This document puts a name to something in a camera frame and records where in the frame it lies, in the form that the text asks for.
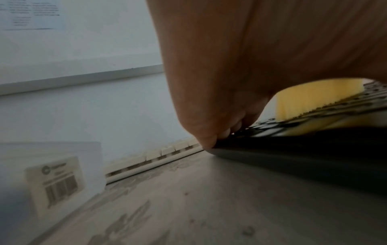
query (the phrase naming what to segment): black keyboard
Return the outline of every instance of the black keyboard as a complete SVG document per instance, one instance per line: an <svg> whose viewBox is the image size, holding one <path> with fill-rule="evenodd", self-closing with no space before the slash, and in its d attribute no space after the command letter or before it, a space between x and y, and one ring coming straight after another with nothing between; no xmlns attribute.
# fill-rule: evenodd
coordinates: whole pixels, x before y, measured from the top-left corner
<svg viewBox="0 0 387 245"><path fill-rule="evenodd" d="M258 121L211 154L299 177L387 195L387 85L285 121Z"/></svg>

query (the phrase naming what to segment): label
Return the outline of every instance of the label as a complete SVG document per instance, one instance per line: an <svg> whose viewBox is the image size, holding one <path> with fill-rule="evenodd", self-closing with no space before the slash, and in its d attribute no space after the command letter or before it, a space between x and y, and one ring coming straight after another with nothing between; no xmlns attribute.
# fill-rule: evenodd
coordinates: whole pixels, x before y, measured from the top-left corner
<svg viewBox="0 0 387 245"><path fill-rule="evenodd" d="M56 0L0 0L4 30L63 29L62 16Z"/></svg>
<svg viewBox="0 0 387 245"><path fill-rule="evenodd" d="M85 188L77 157L27 168L25 178L39 217L59 208Z"/></svg>

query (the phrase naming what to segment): skin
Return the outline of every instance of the skin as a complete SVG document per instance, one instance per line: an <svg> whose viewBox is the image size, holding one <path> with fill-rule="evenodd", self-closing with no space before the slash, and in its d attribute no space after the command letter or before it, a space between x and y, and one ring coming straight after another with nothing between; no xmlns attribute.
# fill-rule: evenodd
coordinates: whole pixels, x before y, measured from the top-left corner
<svg viewBox="0 0 387 245"><path fill-rule="evenodd" d="M254 123L278 91L387 80L385 0L148 0L171 97L204 148Z"/></svg>

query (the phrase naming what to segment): yellow sponge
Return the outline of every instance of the yellow sponge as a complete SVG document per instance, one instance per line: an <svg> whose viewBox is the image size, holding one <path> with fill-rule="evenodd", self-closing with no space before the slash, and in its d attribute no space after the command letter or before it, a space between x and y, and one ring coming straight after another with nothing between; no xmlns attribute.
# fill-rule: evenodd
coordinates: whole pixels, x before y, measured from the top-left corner
<svg viewBox="0 0 387 245"><path fill-rule="evenodd" d="M277 93L276 120L287 120L363 92L363 79L333 79L301 84Z"/></svg>

